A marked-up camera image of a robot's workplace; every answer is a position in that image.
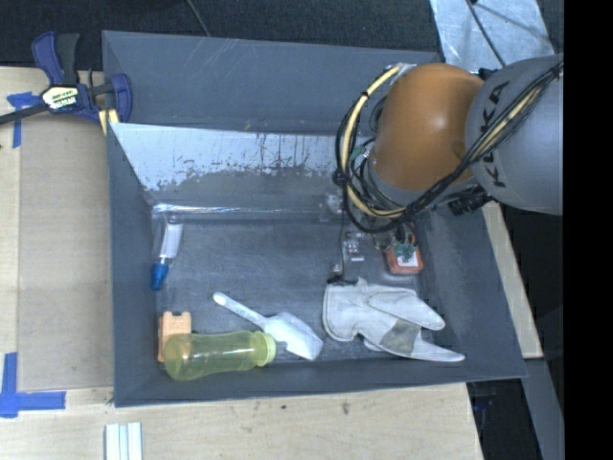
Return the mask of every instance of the table surface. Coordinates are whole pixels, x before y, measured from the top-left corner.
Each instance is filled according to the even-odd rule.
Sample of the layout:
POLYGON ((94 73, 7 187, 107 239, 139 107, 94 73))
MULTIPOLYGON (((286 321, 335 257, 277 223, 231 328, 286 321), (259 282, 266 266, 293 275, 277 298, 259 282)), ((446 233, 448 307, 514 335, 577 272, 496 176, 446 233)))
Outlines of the table surface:
MULTIPOLYGON (((39 70, 0 67, 0 114, 12 110, 4 99, 8 94, 39 92, 46 85, 39 70)), ((104 140, 102 130, 93 124, 46 114, 24 121, 22 134, 22 147, 13 149, 12 125, 0 126, 0 358, 31 345, 32 339, 41 342, 36 330, 44 325, 48 311, 55 310, 68 325, 55 320, 45 329, 50 349, 37 359, 41 370, 47 370, 45 356, 47 361, 54 359, 58 350, 104 354, 112 342, 105 272, 107 198, 99 182, 102 179, 104 186, 106 179, 92 174, 95 169, 105 172, 105 167, 99 157, 91 156, 100 153, 96 149, 104 140), (73 141, 83 135, 86 141, 73 141), (51 148, 61 145, 65 148, 51 148), (30 155, 23 165, 22 155, 30 155), (71 168, 81 169, 79 175, 65 174, 68 157, 71 168), (22 179, 28 184, 22 185, 22 179), (44 209, 39 204, 37 209, 45 196, 57 196, 61 203, 47 203, 44 209), (88 210, 95 214, 95 226, 82 221, 88 210), (71 216, 76 217, 71 221, 80 223, 67 231, 66 217, 71 216), (58 252, 73 237, 85 249, 58 252), (64 266, 73 269, 55 274, 46 263, 52 249, 62 254, 64 266), (60 291, 62 300, 51 294, 54 291, 44 290, 50 286, 60 291), (40 322, 33 321, 37 305, 42 309, 40 322), (32 322, 27 332, 18 320, 22 316, 32 322), (75 319, 79 325, 70 325, 75 319)), ((484 214, 523 356, 542 357, 500 208, 490 203, 484 214)), ((65 410, 22 412, 15 420, 0 419, 0 459, 102 458, 104 426, 130 422, 143 425, 145 458, 483 458, 463 383, 117 409, 113 389, 107 385, 108 363, 92 362, 84 371, 63 376, 74 383, 65 410)))

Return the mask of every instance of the plastic bottle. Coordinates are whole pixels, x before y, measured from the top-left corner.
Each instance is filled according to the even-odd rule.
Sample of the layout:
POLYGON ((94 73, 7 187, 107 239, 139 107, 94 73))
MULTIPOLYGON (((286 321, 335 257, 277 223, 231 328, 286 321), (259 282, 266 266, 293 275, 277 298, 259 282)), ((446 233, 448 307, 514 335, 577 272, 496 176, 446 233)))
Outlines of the plastic bottle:
POLYGON ((260 331, 176 334, 164 346, 166 371, 175 380, 194 380, 213 373, 246 371, 275 358, 277 345, 260 331))

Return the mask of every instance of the yellow cable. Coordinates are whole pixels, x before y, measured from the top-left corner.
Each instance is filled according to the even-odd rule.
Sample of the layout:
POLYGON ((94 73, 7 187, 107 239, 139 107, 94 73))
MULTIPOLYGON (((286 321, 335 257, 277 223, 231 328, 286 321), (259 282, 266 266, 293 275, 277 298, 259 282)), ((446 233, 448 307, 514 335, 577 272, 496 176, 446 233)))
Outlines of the yellow cable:
MULTIPOLYGON (((359 116, 362 110, 362 107, 364 107, 364 104, 374 94, 376 89, 378 89, 383 83, 385 83, 385 81, 387 81, 388 79, 396 75, 400 71, 400 69, 401 69, 400 66, 393 66, 392 68, 390 68, 389 70, 381 74, 378 77, 378 79, 376 79, 366 89, 366 92, 363 93, 359 97, 359 99, 356 101, 355 105, 353 106, 352 112, 345 126, 345 132, 343 133, 343 143, 342 143, 342 147, 340 151, 341 169, 343 172, 346 170, 347 161, 350 157, 349 149, 350 149, 350 144, 351 144, 351 132, 353 130, 353 126, 355 125, 355 122, 357 121, 357 117, 359 116)), ((391 210, 391 211, 383 211, 383 210, 376 210, 375 208, 370 208, 369 206, 365 205, 361 201, 361 199, 359 199, 359 197, 355 193, 355 190, 353 189, 353 186, 351 184, 348 184, 347 188, 348 188, 347 192, 348 192, 348 195, 352 203, 359 210, 363 211, 367 215, 370 215, 372 217, 377 217, 377 218, 397 218, 404 212, 403 208, 399 208, 397 210, 391 210)))

